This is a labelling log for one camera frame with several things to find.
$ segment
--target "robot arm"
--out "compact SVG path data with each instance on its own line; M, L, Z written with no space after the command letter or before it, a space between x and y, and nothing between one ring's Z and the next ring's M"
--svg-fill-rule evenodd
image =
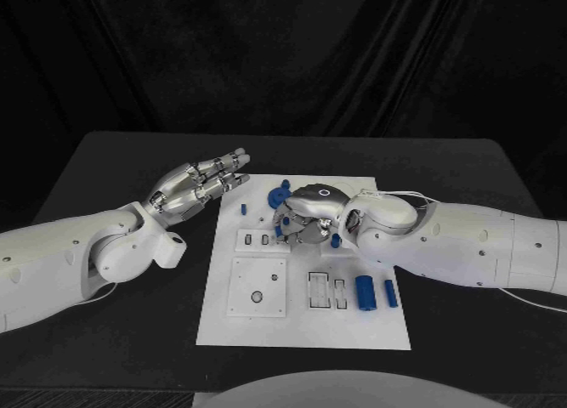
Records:
M0 333L89 299L149 267L174 268L185 250L165 228L185 221L247 179L243 149L175 168L142 203L0 234Z
M383 267L397 265L461 286L567 296L567 222L465 204L432 202L414 208L380 191L363 190L350 199L322 184L293 192L276 209L275 225L285 216L308 222L279 241L318 243L337 228L341 245Z

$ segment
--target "white board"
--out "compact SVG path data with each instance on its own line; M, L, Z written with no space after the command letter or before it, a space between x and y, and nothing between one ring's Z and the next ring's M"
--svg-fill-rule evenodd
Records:
M272 252L272 249L263 252L234 250L239 230L265 230L265 234L272 236L270 221L275 210L268 206L268 192L279 187L283 179L291 181L292 191L314 183L337 187L348 196L354 196L361 189L376 190L373 178L253 174L250 181L221 197L196 344L409 350L399 285L391 269L376 268L361 261L350 250L331 250L329 241L319 246L293 244L291 253ZM246 204L246 215L242 215L242 204ZM227 315L234 258L285 259L286 309L285 313L280 312L282 315ZM335 293L334 280L344 280L345 310L335 307L328 310L309 309L309 272L328 274L331 297ZM374 281L377 310L367 312L357 308L354 278L360 275L371 275ZM393 280L397 308L388 306L383 286L386 279Z

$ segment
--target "circular hole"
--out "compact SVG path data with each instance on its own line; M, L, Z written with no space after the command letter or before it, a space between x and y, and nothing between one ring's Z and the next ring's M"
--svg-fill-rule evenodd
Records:
M262 293L259 291L255 291L250 295L250 299L253 303L259 303L262 300Z

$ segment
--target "blue part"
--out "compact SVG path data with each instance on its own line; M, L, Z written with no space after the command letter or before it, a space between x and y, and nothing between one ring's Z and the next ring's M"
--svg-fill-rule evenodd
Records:
M341 245L341 236L338 234L332 234L329 245L332 248L337 248Z
M393 289L393 281L390 279L384 281L384 291L387 292L387 300L390 301L390 308L397 308L396 291Z
M273 210L280 206L280 203L289 198L292 195L291 191L283 187L278 187L272 189L268 193L268 205Z
M354 283L357 285L358 309L364 311L376 310L373 278L368 275L357 276Z

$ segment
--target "table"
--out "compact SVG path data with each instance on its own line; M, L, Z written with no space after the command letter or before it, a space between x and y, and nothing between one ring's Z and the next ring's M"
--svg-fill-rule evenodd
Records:
M172 167L240 146L252 156L249 173L374 176L380 189L540 216L504 151L486 139L96 132L85 136L36 223L141 201ZM217 392L295 371L342 369L393 372L479 394L567 394L567 314L400 269L412 351L194 346L217 209L211 202L172 227L188 245L175 269L151 266L100 302L0 335L0 387ZM543 302L561 298L540 296Z

